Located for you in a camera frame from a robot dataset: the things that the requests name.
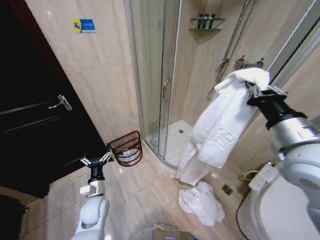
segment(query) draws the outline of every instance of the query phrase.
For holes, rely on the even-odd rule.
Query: sticker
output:
[[[71,18],[75,33],[95,33],[96,28],[92,19]]]

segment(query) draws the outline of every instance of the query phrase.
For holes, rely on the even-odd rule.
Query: beige tile floor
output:
[[[236,224],[236,209],[243,198],[242,191],[227,196],[221,191],[223,180],[205,181],[212,184],[226,217],[213,227],[203,226],[198,219],[179,206],[179,189],[187,186],[171,178],[144,152],[133,167],[116,162],[103,167],[106,198],[110,211],[106,218],[106,240],[128,240],[140,228],[151,224],[168,224],[181,231],[195,232],[206,240],[245,239]],[[89,173],[49,193],[29,206],[23,215],[21,240],[70,240],[75,233],[81,206],[86,202],[79,188],[89,179]]]

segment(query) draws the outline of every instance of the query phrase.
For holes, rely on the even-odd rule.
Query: door handle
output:
[[[165,98],[167,83],[169,83],[169,82],[171,82],[171,78],[169,78],[169,79],[168,79],[167,81],[165,81],[164,84],[163,84],[162,98],[163,98],[163,100],[165,100],[165,101],[168,101],[168,100],[169,100],[168,98]]]
[[[56,107],[58,107],[59,105],[64,105],[64,107],[68,110],[71,111],[72,107],[69,104],[69,102],[67,101],[67,99],[65,98],[64,95],[59,95],[58,96],[59,102],[56,105],[53,106],[49,106],[49,109],[55,109]]]

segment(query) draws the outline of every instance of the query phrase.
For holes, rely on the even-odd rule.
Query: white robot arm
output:
[[[247,104],[257,106],[267,119],[266,128],[273,133],[274,145],[282,160],[281,175],[301,188],[309,203],[307,212],[320,232],[320,135],[302,112],[284,102],[287,94],[277,87],[259,87],[247,83]]]
[[[104,240],[105,223],[109,212],[110,203],[105,199],[105,178],[103,165],[112,161],[109,148],[101,158],[93,161],[82,158],[87,167],[91,168],[91,177],[88,185],[80,188],[80,195],[85,195],[89,200],[80,210],[80,219],[72,240]]]

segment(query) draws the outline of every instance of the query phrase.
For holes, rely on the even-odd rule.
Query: red basket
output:
[[[109,143],[117,162],[124,167],[137,164],[142,158],[140,133],[133,131]]]

